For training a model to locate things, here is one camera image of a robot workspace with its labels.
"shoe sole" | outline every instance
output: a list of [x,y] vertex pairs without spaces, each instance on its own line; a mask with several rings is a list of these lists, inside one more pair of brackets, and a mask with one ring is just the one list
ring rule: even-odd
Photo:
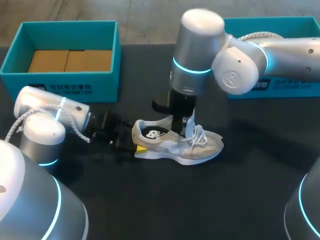
[[204,163],[204,162],[209,161],[211,159],[214,159],[216,156],[219,155],[219,153],[221,153],[221,150],[214,155],[211,155],[211,156],[208,156],[205,158],[201,158],[201,159],[194,159],[194,160],[185,159],[185,158],[182,158],[179,156],[172,155],[170,153],[158,152],[158,151],[152,151],[152,150],[147,150],[143,153],[135,154],[134,156],[138,159],[172,159],[181,165],[190,166],[190,165],[201,164],[201,163]]

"concrete floor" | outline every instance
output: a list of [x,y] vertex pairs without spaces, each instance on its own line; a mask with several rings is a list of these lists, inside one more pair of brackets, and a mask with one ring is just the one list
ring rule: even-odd
[[122,44],[174,43],[180,18],[208,8],[224,18],[314,16],[319,0],[0,0],[0,47],[7,47],[21,22],[117,20]]

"blue box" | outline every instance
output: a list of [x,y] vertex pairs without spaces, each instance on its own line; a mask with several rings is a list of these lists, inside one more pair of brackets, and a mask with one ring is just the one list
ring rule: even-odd
[[[271,32],[284,38],[320,37],[320,27],[312,16],[225,18],[225,32],[240,38],[254,32]],[[320,82],[264,77],[248,93],[228,94],[229,99],[319,97]]]
[[[28,73],[35,50],[112,50],[110,71]],[[0,76],[13,100],[24,86],[33,86],[83,103],[116,102],[120,61],[116,21],[23,22]]]

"sneaker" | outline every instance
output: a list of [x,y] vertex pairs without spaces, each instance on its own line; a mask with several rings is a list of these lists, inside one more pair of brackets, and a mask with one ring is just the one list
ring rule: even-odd
[[224,148],[220,135],[195,125],[195,112],[187,121],[185,137],[170,130],[172,120],[170,115],[159,121],[136,121],[132,128],[132,141],[138,145],[134,156],[196,165],[213,159]]

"black logo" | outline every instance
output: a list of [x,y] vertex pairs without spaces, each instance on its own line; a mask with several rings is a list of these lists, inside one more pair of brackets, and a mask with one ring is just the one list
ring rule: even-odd
[[255,86],[252,88],[252,91],[268,90],[269,85],[270,79],[261,79],[255,84]]
[[44,84],[28,84],[30,87],[34,87],[43,91],[47,91],[46,86]]
[[169,130],[160,126],[147,126],[141,130],[142,135],[150,140],[156,140],[166,135]]

